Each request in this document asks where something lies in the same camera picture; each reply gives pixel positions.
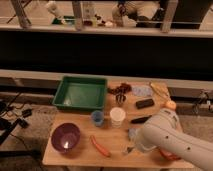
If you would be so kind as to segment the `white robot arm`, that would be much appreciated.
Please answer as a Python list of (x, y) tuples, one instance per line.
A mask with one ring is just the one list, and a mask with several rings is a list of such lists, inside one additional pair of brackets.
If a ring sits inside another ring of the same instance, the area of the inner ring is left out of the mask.
[(141, 152), (160, 147), (204, 171), (213, 171), (213, 143), (178, 131), (178, 122), (175, 111), (160, 109), (136, 130), (135, 147)]

